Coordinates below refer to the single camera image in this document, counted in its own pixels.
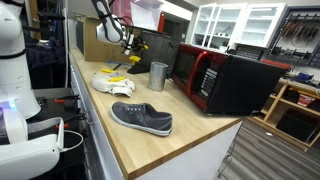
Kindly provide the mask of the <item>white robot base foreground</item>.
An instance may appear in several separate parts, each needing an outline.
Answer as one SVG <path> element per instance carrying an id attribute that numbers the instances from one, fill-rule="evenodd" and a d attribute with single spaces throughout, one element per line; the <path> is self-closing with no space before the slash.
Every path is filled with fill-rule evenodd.
<path id="1" fill-rule="evenodd" d="M 20 14 L 24 0 L 0 0 L 1 180 L 33 180 L 58 163 L 69 131 L 53 117 L 29 124 L 41 107 L 31 87 Z"/>

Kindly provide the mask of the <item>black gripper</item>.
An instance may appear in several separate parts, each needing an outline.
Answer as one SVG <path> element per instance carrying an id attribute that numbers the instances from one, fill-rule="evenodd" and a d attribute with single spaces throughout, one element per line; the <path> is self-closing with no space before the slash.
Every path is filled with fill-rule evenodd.
<path id="1" fill-rule="evenodd" d="M 139 44 L 146 44 L 142 37 L 129 34 L 125 40 L 123 54 L 128 55 L 130 51 L 138 52 L 140 48 Z"/>

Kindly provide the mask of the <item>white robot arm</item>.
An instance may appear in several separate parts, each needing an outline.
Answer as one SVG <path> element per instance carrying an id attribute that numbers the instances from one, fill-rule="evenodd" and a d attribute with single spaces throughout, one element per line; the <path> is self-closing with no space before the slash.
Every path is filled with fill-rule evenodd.
<path id="1" fill-rule="evenodd" d="M 91 0 L 100 24 L 96 27 L 96 37 L 104 43 L 113 43 L 123 47 L 123 53 L 128 55 L 131 50 L 147 50 L 148 46 L 141 37 L 133 34 L 133 29 L 121 24 L 123 17 L 117 17 L 111 12 L 107 0 Z"/>

